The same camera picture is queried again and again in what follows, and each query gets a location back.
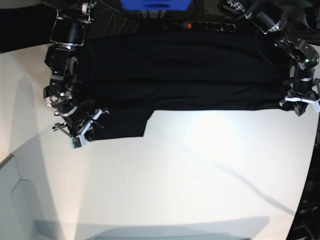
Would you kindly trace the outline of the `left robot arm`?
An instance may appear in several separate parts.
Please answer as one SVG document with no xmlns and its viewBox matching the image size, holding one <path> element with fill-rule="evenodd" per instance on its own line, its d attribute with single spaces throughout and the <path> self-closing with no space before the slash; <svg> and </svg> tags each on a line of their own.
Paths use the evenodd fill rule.
<svg viewBox="0 0 320 240">
<path fill-rule="evenodd" d="M 301 116 L 308 105 L 320 111 L 320 80 L 314 77 L 320 55 L 288 20 L 285 9 L 272 0 L 223 0 L 222 8 L 234 21 L 246 19 L 264 35 L 271 35 L 274 45 L 292 59 L 290 89 L 280 106 L 292 103 Z"/>
</svg>

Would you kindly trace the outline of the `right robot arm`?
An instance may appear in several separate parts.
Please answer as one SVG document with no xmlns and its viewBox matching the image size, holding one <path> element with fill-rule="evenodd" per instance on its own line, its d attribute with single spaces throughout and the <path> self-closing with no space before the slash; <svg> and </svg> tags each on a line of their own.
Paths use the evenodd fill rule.
<svg viewBox="0 0 320 240">
<path fill-rule="evenodd" d="M 94 0 L 71 0 L 57 4 L 57 15 L 51 32 L 53 43 L 47 50 L 45 63 L 51 70 L 49 85 L 43 90 L 45 104 L 54 115 L 63 119 L 52 131 L 60 130 L 68 136 L 73 149 L 81 148 L 94 139 L 94 126 L 107 109 L 80 92 L 82 82 L 75 73 L 78 63 L 77 49 L 85 43 L 89 25 L 96 6 Z"/>
</svg>

